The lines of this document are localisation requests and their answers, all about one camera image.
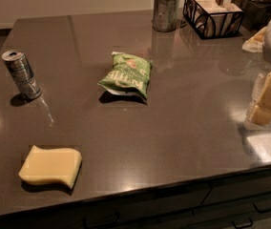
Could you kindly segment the yellow sponge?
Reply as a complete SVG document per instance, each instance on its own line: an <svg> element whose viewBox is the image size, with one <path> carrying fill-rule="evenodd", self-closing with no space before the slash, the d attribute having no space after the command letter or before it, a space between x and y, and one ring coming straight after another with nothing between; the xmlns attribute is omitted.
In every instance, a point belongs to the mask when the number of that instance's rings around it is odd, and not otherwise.
<svg viewBox="0 0 271 229"><path fill-rule="evenodd" d="M29 185L63 184L72 189L82 162L73 148L31 147L18 175Z"/></svg>

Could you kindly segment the silver redbull can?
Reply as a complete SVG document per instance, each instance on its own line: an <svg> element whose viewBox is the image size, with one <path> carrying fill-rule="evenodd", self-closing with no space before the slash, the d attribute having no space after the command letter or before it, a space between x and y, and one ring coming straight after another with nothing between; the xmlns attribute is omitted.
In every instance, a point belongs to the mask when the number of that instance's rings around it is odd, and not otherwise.
<svg viewBox="0 0 271 229"><path fill-rule="evenodd" d="M33 100L41 95L40 87L23 51L9 50L4 52L1 58L23 98Z"/></svg>

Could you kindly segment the yellow snack packet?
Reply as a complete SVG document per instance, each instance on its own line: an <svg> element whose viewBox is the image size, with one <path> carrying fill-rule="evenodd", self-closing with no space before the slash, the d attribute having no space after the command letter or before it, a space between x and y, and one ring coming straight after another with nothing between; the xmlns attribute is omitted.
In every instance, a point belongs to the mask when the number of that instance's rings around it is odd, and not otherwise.
<svg viewBox="0 0 271 229"><path fill-rule="evenodd" d="M243 43L242 49L246 52L262 52L266 30L266 27L260 29L255 35Z"/></svg>

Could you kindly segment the metal cup with stirrers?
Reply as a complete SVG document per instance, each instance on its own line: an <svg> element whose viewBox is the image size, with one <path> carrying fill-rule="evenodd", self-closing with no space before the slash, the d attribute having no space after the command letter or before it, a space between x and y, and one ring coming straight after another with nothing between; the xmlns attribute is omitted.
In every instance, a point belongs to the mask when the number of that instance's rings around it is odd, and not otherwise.
<svg viewBox="0 0 271 229"><path fill-rule="evenodd" d="M179 0L154 0L153 29L170 32L177 27Z"/></svg>

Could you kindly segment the green chip bag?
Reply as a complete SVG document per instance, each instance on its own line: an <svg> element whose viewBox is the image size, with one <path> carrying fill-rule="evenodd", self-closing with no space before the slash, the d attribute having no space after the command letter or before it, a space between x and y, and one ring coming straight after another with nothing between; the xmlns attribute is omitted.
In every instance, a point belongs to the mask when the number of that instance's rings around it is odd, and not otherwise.
<svg viewBox="0 0 271 229"><path fill-rule="evenodd" d="M115 95L139 95L147 99L152 63L125 52L112 52L113 68L98 85Z"/></svg>

